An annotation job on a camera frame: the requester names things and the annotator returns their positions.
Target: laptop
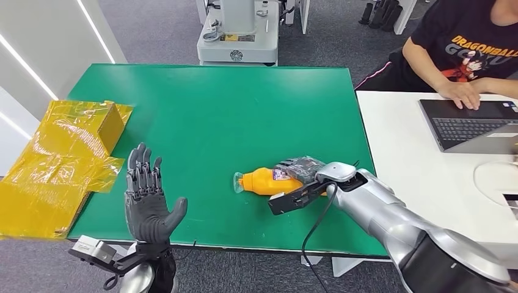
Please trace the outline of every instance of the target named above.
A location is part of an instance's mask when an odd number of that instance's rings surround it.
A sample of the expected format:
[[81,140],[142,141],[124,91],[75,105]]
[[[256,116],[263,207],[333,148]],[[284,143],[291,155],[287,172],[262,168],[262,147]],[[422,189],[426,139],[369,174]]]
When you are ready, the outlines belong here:
[[445,153],[514,154],[518,107],[512,101],[482,101],[478,110],[450,100],[421,99],[421,109]]

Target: gray carpet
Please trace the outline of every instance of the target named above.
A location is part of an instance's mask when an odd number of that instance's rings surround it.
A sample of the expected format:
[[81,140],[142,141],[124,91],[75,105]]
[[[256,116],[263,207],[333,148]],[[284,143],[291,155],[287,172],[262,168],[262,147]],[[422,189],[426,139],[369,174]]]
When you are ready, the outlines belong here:
[[[365,3],[313,0],[307,35],[301,33],[297,10],[294,25],[280,30],[279,64],[348,67],[358,83],[403,44],[416,23],[411,21],[403,36],[371,30],[357,22]],[[100,4],[128,62],[198,64],[201,25],[193,0],[100,0]],[[412,17],[418,18],[428,5],[420,0]],[[104,292],[102,283],[109,274],[69,256],[70,247],[67,241],[0,241],[0,292]],[[182,293],[322,292],[296,255],[195,250],[178,266]],[[329,258],[316,268],[330,292],[403,292],[389,263],[363,263],[340,278],[333,278]]]

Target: bottle cap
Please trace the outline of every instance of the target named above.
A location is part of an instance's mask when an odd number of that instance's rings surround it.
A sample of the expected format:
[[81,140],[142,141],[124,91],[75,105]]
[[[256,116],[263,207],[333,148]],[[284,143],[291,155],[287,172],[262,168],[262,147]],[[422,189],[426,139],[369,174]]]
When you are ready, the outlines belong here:
[[244,190],[243,188],[243,174],[240,172],[234,173],[234,178],[232,180],[234,183],[234,191],[238,194]]

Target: pink stripe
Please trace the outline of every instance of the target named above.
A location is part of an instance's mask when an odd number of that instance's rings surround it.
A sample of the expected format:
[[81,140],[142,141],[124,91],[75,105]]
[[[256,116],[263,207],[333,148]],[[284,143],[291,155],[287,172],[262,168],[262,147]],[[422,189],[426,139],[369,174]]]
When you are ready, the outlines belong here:
[[375,77],[376,75],[382,73],[386,68],[387,66],[389,66],[390,64],[392,64],[391,61],[388,61],[387,64],[385,64],[385,66],[383,66],[383,68],[381,68],[380,70],[374,72],[374,74],[372,74],[371,76],[367,76],[358,86],[356,86],[354,88],[354,90],[356,90],[357,88],[359,88],[362,84],[364,84],[366,81],[368,81],[369,79]]

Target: laptop keyboard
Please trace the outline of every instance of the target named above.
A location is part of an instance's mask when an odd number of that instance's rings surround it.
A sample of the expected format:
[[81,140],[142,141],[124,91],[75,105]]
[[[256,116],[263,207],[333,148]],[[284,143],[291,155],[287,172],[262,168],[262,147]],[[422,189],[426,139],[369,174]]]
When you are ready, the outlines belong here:
[[433,123],[442,140],[465,142],[504,125],[518,124],[518,120],[433,118]]

